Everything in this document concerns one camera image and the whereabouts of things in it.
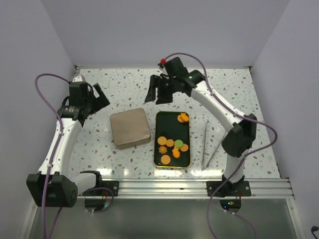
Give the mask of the brown tin lid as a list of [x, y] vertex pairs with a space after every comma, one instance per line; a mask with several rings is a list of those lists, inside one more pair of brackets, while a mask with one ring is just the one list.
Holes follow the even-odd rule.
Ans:
[[112, 114], [110, 124], [113, 142], [123, 150], [151, 141], [151, 132], [145, 110], [137, 108]]

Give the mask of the metal tongs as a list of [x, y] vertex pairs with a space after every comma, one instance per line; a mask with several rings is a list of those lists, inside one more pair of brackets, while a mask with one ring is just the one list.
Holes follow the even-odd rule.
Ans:
[[226, 136], [225, 129], [218, 123], [217, 126], [213, 122], [207, 120], [204, 132], [204, 146], [201, 160], [201, 170], [204, 171], [209, 167], [212, 159], [221, 147], [221, 143]]

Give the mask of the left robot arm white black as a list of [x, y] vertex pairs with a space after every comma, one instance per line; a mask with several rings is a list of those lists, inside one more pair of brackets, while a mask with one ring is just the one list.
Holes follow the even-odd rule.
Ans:
[[69, 84], [69, 96], [57, 111], [55, 134], [48, 154], [38, 172], [29, 174], [26, 179], [37, 206], [71, 208], [80, 194], [102, 193], [104, 184], [100, 172], [82, 171], [73, 179], [66, 173], [85, 120], [109, 104], [99, 84], [90, 85], [85, 81]]

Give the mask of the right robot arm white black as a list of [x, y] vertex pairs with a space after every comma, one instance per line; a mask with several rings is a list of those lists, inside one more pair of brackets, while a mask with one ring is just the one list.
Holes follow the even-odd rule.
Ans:
[[226, 132], [222, 147], [227, 154], [222, 190], [226, 195], [234, 195], [244, 179], [244, 158], [256, 138], [256, 117], [239, 111], [217, 93], [209, 84], [207, 70], [188, 71], [176, 54], [161, 59], [158, 67], [161, 74], [151, 75], [145, 102], [168, 104], [174, 93], [184, 93], [221, 123]]

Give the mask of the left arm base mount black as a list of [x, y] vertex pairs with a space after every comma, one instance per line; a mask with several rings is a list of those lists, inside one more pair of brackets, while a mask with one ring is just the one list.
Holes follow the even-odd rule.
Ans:
[[89, 189], [83, 193], [85, 209], [91, 214], [108, 210], [118, 196], [119, 181], [102, 181], [99, 187]]

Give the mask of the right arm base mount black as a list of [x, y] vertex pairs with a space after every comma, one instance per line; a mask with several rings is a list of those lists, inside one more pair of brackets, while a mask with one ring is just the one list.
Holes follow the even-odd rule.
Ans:
[[214, 197], [219, 198], [220, 206], [223, 210], [236, 213], [242, 206], [242, 197], [252, 196], [249, 181], [242, 180], [237, 183], [227, 182], [219, 189]]

